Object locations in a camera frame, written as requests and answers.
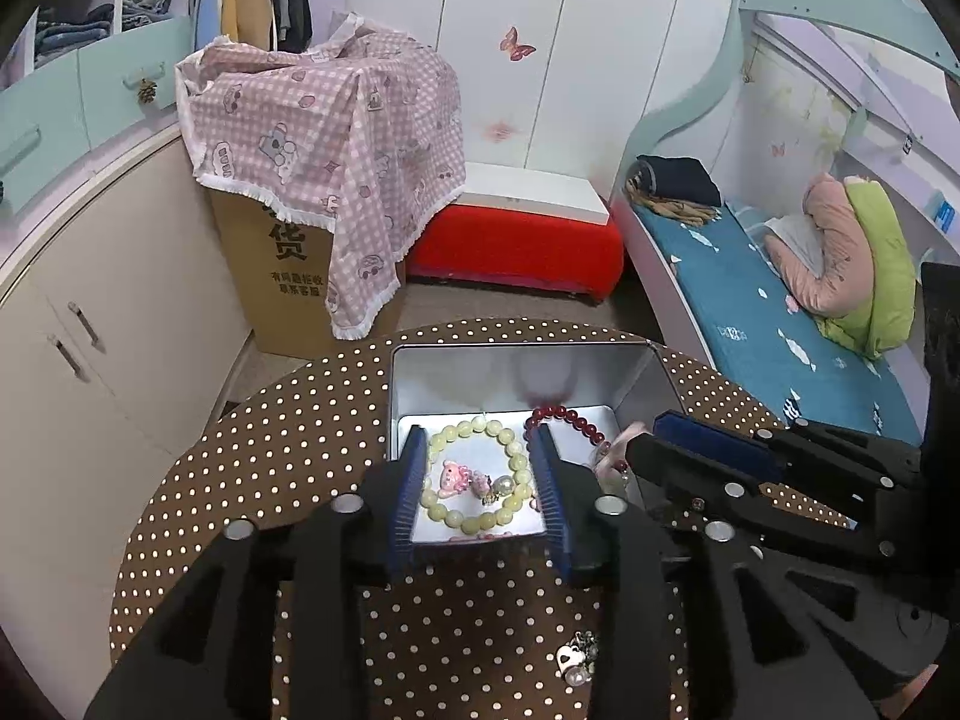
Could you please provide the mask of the pink white kitty charm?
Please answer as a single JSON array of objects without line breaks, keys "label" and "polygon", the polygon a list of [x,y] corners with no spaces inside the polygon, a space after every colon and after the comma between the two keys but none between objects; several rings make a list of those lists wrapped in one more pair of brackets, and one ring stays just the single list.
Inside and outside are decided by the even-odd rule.
[{"label": "pink white kitty charm", "polygon": [[459,496],[470,489],[472,470],[467,465],[444,461],[438,479],[438,496],[441,499]]}]

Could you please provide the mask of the pearl earring with gold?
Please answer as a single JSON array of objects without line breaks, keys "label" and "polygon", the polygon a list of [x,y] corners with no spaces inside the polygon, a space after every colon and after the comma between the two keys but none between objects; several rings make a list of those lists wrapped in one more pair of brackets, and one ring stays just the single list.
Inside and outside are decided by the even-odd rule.
[{"label": "pearl earring with gold", "polygon": [[492,478],[487,473],[473,472],[470,478],[470,490],[483,505],[493,505],[514,493],[516,483],[511,475]]}]

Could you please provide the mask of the blue bed mattress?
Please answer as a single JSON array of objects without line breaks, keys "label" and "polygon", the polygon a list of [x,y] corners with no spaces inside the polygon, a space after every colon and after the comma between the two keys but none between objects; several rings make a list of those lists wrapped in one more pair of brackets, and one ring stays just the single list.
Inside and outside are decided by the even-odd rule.
[{"label": "blue bed mattress", "polygon": [[923,421],[889,363],[822,337],[731,208],[692,227],[623,205],[617,224],[667,346],[713,366],[782,421],[921,442]]}]

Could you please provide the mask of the dark metal tin box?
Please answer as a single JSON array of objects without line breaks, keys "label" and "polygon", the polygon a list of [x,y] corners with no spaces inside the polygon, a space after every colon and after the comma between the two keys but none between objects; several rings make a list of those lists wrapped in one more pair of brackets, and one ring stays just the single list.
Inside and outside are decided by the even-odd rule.
[{"label": "dark metal tin box", "polygon": [[[642,341],[587,343],[404,344],[394,349],[389,372],[389,458],[400,455],[415,424],[428,434],[473,418],[500,421],[523,442],[524,422],[537,406],[569,406],[608,440],[632,422],[652,421],[664,411],[680,411],[680,398],[661,355]],[[563,460],[592,470],[596,447],[576,427],[549,419],[548,427]],[[457,434],[428,461],[425,484],[438,493],[444,461],[467,465],[492,478],[512,475],[506,444],[487,433],[468,439]],[[529,450],[524,444],[524,455]],[[416,546],[477,543],[480,539],[541,535],[544,521],[524,500],[511,522],[467,536],[459,528],[434,522],[420,507],[413,528]]]}]

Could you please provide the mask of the brown polka dot tablecloth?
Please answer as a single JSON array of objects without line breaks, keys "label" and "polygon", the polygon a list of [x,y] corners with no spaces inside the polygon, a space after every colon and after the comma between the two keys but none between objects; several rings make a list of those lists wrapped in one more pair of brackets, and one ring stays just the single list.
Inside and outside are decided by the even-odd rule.
[{"label": "brown polka dot tablecloth", "polygon": [[[231,518],[296,522],[358,486],[387,450],[387,362],[404,343],[607,341],[635,335],[558,319],[460,319],[342,343],[286,364],[228,401],[174,461],[127,541],[109,616],[124,653],[174,582]],[[544,551],[500,543],[421,567],[359,602],[377,718],[579,718],[585,689],[563,683],[555,653],[599,614],[599,595],[563,585]]]}]

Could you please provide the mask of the pink green plush pillow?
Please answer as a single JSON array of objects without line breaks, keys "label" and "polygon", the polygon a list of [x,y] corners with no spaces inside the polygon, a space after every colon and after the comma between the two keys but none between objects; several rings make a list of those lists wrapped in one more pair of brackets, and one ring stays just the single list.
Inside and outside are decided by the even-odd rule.
[{"label": "pink green plush pillow", "polygon": [[916,270],[884,187],[812,179],[799,215],[766,223],[768,259],[820,335],[869,361],[907,343]]}]

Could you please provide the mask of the yellow cardboard box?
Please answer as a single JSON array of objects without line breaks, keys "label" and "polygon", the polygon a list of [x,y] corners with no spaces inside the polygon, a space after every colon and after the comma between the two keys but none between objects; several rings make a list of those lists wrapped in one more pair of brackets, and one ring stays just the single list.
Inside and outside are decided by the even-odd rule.
[{"label": "yellow cardboard box", "polygon": [[395,330],[404,259],[381,223],[350,213],[329,232],[242,195],[213,190],[210,200],[260,351],[313,359]]}]

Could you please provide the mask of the dark folded clothes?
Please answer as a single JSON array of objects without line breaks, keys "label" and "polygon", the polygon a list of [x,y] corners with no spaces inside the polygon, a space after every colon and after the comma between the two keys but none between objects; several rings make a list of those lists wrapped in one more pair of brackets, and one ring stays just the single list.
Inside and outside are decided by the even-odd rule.
[{"label": "dark folded clothes", "polygon": [[641,154],[628,171],[626,185],[650,199],[682,200],[711,208],[721,204],[718,186],[695,158]]}]

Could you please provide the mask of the red storage ottoman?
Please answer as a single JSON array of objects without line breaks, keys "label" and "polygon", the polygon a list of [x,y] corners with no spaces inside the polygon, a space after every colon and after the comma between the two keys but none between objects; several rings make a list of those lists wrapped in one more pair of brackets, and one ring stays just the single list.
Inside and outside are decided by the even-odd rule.
[{"label": "red storage ottoman", "polygon": [[470,163],[464,192],[425,227],[407,273],[602,302],[624,260],[622,236],[590,182]]}]

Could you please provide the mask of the cream cabinet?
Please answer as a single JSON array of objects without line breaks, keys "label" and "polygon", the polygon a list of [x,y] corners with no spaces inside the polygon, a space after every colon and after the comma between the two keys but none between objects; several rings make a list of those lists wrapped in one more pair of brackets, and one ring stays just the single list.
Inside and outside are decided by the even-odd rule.
[{"label": "cream cabinet", "polygon": [[80,717],[110,667],[128,532],[249,335],[176,130],[59,206],[2,271],[2,629]]}]

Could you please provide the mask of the pink checkered cloth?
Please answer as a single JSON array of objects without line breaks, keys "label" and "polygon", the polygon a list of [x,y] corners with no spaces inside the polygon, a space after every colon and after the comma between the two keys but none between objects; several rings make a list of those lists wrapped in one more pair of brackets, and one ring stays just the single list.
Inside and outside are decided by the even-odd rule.
[{"label": "pink checkered cloth", "polygon": [[454,68],[354,13],[301,54],[215,37],[178,63],[176,106],[200,185],[331,234],[325,307],[341,340],[370,333],[398,264],[466,187]]}]

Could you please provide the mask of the mint drawer unit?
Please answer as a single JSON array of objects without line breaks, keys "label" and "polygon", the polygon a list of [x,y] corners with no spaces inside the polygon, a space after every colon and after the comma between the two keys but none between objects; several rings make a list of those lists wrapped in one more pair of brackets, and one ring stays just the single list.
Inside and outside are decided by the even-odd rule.
[{"label": "mint drawer unit", "polygon": [[85,154],[174,106],[174,67],[194,45],[185,16],[65,54],[2,93],[2,213]]}]

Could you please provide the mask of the pink butterfly wall sticker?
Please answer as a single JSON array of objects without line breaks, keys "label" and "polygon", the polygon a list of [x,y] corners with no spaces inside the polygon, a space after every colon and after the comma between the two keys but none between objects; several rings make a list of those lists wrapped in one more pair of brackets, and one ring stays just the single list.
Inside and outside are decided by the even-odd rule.
[{"label": "pink butterfly wall sticker", "polygon": [[522,62],[527,57],[537,52],[537,47],[532,44],[524,44],[519,39],[519,31],[516,26],[512,26],[505,32],[505,36],[500,41],[500,50],[508,57],[511,62]]}]

